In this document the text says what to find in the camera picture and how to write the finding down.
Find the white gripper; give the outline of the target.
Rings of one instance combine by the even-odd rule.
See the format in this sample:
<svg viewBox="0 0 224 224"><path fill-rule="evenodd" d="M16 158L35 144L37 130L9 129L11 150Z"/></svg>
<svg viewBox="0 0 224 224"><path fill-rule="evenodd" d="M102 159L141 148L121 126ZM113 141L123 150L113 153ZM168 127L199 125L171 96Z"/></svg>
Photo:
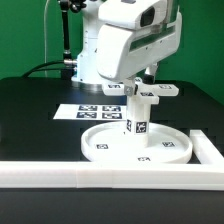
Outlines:
<svg viewBox="0 0 224 224"><path fill-rule="evenodd" d="M152 27L134 31L103 25L97 42L98 73L111 81L124 80L124 94L135 95L138 87L134 79L128 78L146 68L143 81L153 84L157 62L175 53L179 47L181 27L180 13L160 34L153 34Z"/></svg>

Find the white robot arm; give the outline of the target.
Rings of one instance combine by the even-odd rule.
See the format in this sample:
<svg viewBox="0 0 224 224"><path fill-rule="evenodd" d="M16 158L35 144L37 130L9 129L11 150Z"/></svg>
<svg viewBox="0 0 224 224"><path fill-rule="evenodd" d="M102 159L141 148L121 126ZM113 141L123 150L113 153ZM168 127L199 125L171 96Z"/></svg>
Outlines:
<svg viewBox="0 0 224 224"><path fill-rule="evenodd" d="M152 84L158 64L180 44L179 0L87 0L83 48L72 81L106 95L131 96Z"/></svg>

